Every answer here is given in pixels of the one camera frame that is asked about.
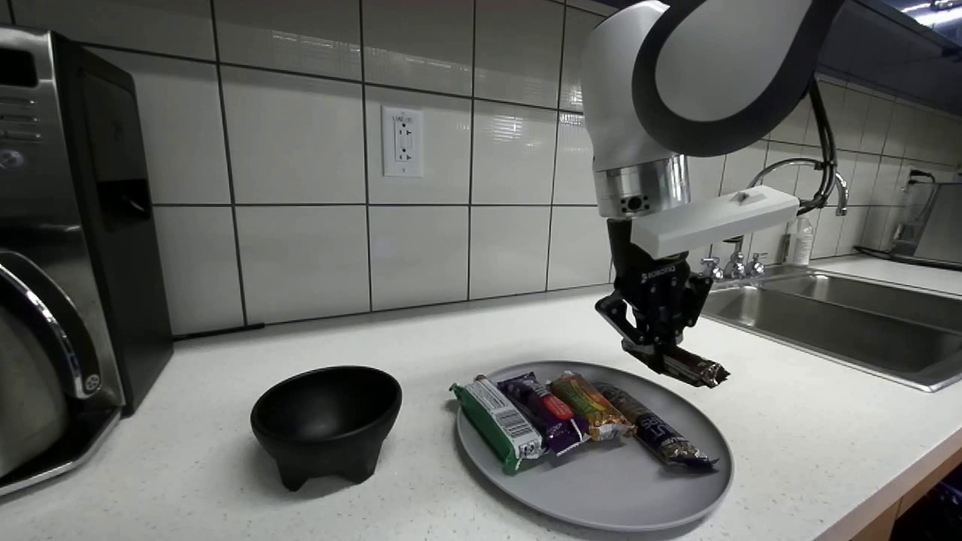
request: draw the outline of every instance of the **gray plate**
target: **gray plate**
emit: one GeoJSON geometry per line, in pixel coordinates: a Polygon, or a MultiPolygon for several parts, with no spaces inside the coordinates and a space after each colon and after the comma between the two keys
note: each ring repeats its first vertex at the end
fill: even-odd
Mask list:
{"type": "Polygon", "coordinates": [[[535,374],[542,382],[550,382],[566,371],[575,371],[590,382],[618,384],[674,431],[678,431],[688,443],[718,458],[718,471],[688,474],[668,469],[630,439],[621,446],[590,446],[562,462],[539,462],[507,478],[493,452],[457,410],[457,443],[481,478],[532,511],[601,531],[655,534],[688,530],[718,509],[731,485],[731,449],[716,425],[683,396],[630,374],[566,361],[520,364],[489,374],[489,378],[502,382],[520,374],[535,374]]]}

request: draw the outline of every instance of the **electrical outlet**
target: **electrical outlet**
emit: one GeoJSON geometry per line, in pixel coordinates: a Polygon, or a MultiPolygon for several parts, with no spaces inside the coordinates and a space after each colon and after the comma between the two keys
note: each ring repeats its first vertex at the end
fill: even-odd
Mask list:
{"type": "Polygon", "coordinates": [[[423,176],[423,110],[385,107],[385,176],[423,176]]]}

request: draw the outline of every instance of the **wall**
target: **wall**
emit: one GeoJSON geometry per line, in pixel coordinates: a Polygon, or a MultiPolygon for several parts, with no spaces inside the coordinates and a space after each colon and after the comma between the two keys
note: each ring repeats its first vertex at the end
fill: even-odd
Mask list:
{"type": "MultiPolygon", "coordinates": [[[[590,0],[13,0],[13,15],[134,76],[177,333],[607,281],[578,90],[603,15],[590,0]],[[382,170],[385,104],[423,110],[421,179],[382,170]]],[[[911,164],[959,164],[962,133],[822,90],[856,208],[818,212],[815,256],[838,256],[885,235],[911,164]]],[[[692,195],[815,151],[798,107],[743,154],[694,159],[692,195]]],[[[805,193],[810,170],[772,184],[805,193]]],[[[772,256],[776,237],[747,249],[772,256]]]]}

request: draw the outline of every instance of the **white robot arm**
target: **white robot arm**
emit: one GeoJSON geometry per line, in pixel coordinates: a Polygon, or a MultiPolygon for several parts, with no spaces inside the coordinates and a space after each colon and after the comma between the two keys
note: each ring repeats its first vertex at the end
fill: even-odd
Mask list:
{"type": "MultiPolygon", "coordinates": [[[[709,278],[688,271],[688,249],[789,222],[827,201],[827,185],[810,201],[747,185],[692,205],[684,155],[747,147],[805,94],[827,126],[810,81],[841,2],[644,0],[591,32],[583,107],[616,265],[616,291],[598,301],[598,313],[653,371],[709,389],[727,378],[724,368],[675,346],[712,289],[709,278]]],[[[829,128],[819,128],[819,145],[829,179],[829,128]]]]}

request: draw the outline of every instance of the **sink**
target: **sink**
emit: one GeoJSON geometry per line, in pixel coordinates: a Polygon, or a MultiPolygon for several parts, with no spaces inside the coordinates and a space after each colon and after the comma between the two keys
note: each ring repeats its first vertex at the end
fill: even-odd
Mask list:
{"type": "Polygon", "coordinates": [[[829,278],[716,287],[704,315],[776,336],[920,390],[962,378],[962,301],[829,278]]]}

